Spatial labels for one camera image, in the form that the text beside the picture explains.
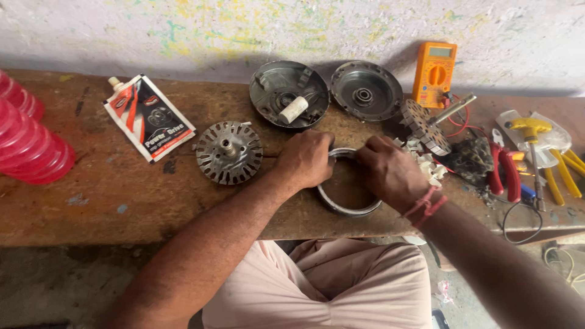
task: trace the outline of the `white capacitor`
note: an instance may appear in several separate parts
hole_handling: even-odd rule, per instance
[[[292,121],[294,121],[301,113],[303,113],[309,107],[309,103],[307,100],[299,96],[295,98],[287,107],[280,112],[278,115],[278,119],[285,124],[289,125]]]

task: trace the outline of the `screwdriver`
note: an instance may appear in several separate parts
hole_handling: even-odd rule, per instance
[[[521,130],[524,134],[524,141],[530,145],[532,154],[532,165],[534,167],[534,189],[536,190],[536,208],[538,211],[546,211],[545,201],[542,196],[542,183],[538,175],[538,164],[536,160],[536,149],[534,145],[538,143],[539,132],[549,132],[552,125],[546,121],[535,118],[518,118],[512,119],[504,124],[504,127],[512,130]]]

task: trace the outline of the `black cable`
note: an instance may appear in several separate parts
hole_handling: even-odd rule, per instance
[[[522,201],[519,201],[519,202],[515,203],[512,207],[510,207],[510,209],[508,209],[508,211],[506,212],[506,215],[504,216],[504,220],[502,221],[502,231],[504,231],[504,238],[506,239],[506,241],[508,241],[511,244],[521,244],[523,242],[526,242],[526,241],[532,239],[533,237],[535,237],[542,230],[542,215],[540,214],[540,212],[538,211],[538,209],[536,209],[536,207],[534,207],[534,205],[532,205],[532,204],[524,204],[524,203],[521,203],[521,202]],[[529,207],[530,209],[534,210],[534,212],[538,215],[538,218],[540,218],[541,224],[538,227],[538,229],[536,230],[536,232],[534,232],[534,234],[532,234],[530,237],[527,237],[526,239],[520,240],[520,241],[510,241],[510,239],[508,239],[508,235],[506,234],[506,220],[508,219],[508,214],[510,214],[512,212],[512,210],[518,204],[524,205],[524,206]]]

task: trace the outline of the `wooden workbench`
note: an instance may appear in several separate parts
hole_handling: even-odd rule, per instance
[[[146,160],[114,124],[102,106],[111,96],[107,77],[44,71],[7,70],[8,74],[46,104],[42,123],[67,140],[76,151],[74,168],[51,184],[31,186],[0,176],[0,245],[121,244],[154,242],[172,236],[197,214],[240,190],[206,178],[197,166],[191,145],[198,137],[173,150],[154,165]],[[261,172],[292,136],[274,129],[256,114],[248,86],[227,83],[188,83],[153,79],[199,132],[219,121],[251,121],[264,145]],[[507,107],[521,114],[538,111],[563,126],[573,138],[573,150],[585,152],[584,98],[480,97],[470,106],[470,123],[490,131],[494,118]],[[442,123],[447,129],[453,127]],[[393,126],[361,123],[335,104],[316,129],[335,133],[335,147],[361,147],[372,135],[392,135]],[[531,179],[523,178],[532,186]],[[499,231],[509,204],[496,210],[468,191],[464,182],[449,175],[443,181],[449,198]],[[559,207],[548,189],[545,229],[585,228],[585,200],[572,198],[561,183],[567,206]],[[526,209],[515,211],[510,231],[538,226]],[[331,213],[314,190],[303,190],[276,213],[261,239],[369,237],[415,234],[409,223],[383,204],[364,218]]]

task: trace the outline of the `digital multimeter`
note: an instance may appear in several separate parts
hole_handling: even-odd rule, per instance
[[[421,45],[412,98],[422,107],[443,107],[443,93],[451,88],[456,53],[456,44],[425,42]]]

